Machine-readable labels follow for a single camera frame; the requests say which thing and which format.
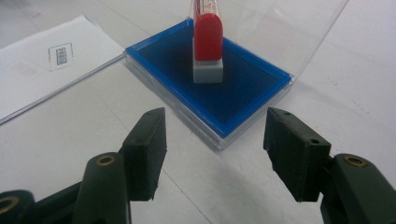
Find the blue tray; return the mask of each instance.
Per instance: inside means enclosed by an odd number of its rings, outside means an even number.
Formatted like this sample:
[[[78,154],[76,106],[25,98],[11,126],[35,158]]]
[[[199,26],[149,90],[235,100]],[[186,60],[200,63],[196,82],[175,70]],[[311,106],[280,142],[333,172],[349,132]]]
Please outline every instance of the blue tray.
[[[223,82],[192,80],[193,20],[185,21],[125,51],[221,138],[282,90],[288,73],[223,40]]]

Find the plastic container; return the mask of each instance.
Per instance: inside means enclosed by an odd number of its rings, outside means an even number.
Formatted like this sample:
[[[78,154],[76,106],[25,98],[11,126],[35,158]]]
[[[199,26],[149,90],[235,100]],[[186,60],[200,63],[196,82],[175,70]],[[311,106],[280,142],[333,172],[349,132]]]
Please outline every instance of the plastic container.
[[[130,70],[210,147],[224,149],[291,88],[347,0],[218,1],[222,83],[192,81],[193,20],[125,50]]]

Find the red cap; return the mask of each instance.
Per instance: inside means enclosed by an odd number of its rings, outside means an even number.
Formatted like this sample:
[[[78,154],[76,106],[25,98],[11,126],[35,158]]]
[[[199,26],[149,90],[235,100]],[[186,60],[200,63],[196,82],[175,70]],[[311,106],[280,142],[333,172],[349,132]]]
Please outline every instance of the red cap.
[[[217,61],[222,58],[222,24],[218,15],[196,15],[194,51],[196,61]]]

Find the white tabletop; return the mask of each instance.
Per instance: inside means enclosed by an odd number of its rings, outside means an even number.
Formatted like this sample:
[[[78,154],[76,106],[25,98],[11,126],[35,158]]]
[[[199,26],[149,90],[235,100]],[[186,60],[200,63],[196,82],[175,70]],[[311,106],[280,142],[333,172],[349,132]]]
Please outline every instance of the white tabletop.
[[[182,21],[190,1],[0,1],[0,48],[84,14],[124,48]],[[289,94],[287,110],[373,162],[396,186],[396,2],[350,0]],[[265,117],[223,151],[209,149],[125,66],[99,73],[0,126],[0,192],[38,201],[81,180],[86,162],[118,151],[144,112],[166,109],[168,153],[155,199],[134,223],[322,223],[296,203],[262,149]]]

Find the red object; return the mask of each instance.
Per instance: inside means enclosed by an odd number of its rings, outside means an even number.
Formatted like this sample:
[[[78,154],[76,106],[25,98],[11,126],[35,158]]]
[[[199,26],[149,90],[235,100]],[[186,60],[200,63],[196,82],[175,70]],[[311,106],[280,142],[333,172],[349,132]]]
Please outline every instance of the red object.
[[[194,52],[196,61],[222,58],[222,24],[215,0],[195,0]]]

